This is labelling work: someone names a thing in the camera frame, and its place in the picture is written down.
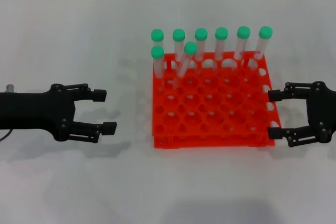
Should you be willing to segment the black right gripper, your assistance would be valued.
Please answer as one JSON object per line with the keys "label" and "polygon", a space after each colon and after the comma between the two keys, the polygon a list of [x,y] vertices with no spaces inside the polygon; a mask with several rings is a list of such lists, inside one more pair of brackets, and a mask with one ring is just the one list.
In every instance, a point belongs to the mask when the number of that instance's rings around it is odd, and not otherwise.
{"label": "black right gripper", "polygon": [[267,132],[270,139],[286,138],[289,147],[331,141],[335,132],[335,91],[329,89],[324,82],[286,82],[282,91],[269,90],[267,93],[270,102],[307,99],[309,124],[297,128],[269,127]]}

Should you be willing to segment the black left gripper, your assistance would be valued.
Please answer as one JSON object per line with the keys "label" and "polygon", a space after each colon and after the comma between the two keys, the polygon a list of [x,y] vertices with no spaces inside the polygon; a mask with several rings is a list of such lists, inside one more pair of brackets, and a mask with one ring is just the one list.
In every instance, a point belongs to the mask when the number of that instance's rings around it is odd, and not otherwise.
{"label": "black left gripper", "polygon": [[100,135],[114,135],[117,123],[74,122],[75,101],[104,102],[107,91],[91,90],[87,83],[53,84],[43,93],[1,93],[1,129],[41,129],[55,140],[98,143]]}

